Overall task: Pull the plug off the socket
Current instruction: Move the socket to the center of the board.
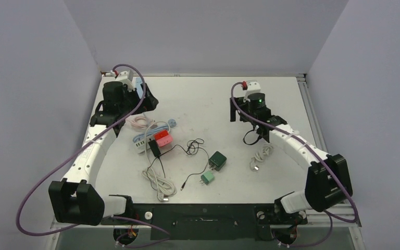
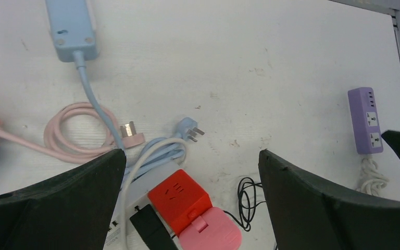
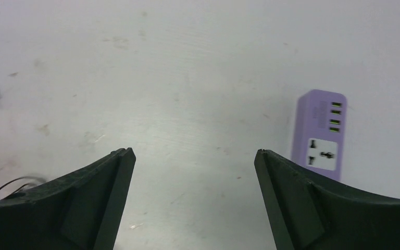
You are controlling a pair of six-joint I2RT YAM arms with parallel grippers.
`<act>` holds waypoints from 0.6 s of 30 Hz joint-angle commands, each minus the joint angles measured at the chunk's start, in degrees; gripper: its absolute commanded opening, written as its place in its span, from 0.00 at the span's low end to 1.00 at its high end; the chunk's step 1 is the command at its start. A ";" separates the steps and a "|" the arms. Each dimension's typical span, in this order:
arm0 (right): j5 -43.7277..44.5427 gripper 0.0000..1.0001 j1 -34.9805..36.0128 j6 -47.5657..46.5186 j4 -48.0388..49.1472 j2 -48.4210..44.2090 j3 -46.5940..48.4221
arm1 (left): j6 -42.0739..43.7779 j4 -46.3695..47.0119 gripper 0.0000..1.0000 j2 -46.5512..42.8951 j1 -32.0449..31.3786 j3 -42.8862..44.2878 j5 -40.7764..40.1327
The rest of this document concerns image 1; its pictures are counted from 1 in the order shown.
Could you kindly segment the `dark green cube socket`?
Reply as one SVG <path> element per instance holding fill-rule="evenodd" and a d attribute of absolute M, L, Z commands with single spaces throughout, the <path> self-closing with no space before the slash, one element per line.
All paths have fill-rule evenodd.
<path fill-rule="evenodd" d="M 227 157 L 219 151 L 214 152 L 208 160 L 210 169 L 215 171 L 220 171 L 226 162 Z"/>

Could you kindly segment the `light green charger plug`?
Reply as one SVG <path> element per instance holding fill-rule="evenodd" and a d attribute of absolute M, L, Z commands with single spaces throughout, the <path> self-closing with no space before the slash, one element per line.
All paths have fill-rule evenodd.
<path fill-rule="evenodd" d="M 215 175 L 212 171 L 206 171 L 204 172 L 201 177 L 200 177 L 200 183 L 209 185 L 213 180 L 215 179 Z"/>

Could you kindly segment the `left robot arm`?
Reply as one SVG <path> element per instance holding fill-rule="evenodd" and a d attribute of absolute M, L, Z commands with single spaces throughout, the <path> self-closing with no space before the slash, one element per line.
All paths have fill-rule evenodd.
<path fill-rule="evenodd" d="M 142 95 L 132 84 L 110 81 L 102 89 L 100 101 L 90 118 L 84 150 L 75 158 L 60 181 L 49 185 L 48 194 L 55 218 L 61 223 L 96 226 L 114 216 L 121 224 L 130 223 L 134 209 L 127 195 L 98 194 L 95 182 L 104 158 L 125 124 L 125 115 L 155 110 L 158 100 L 146 84 Z"/>

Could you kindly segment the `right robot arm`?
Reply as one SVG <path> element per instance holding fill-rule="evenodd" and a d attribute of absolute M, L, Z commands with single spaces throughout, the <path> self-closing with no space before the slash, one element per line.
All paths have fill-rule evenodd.
<path fill-rule="evenodd" d="M 260 164 L 272 153 L 281 149 L 306 173 L 304 188 L 285 194 L 275 200 L 274 218 L 286 223 L 295 213 L 313 209 L 326 211 L 332 206 L 352 200 L 352 184 L 346 159 L 331 155 L 305 140 L 282 117 L 274 116 L 265 103 L 265 95 L 251 92 L 244 97 L 230 97 L 230 121 L 249 122 L 257 140 L 266 141 L 249 162 L 257 171 Z"/>

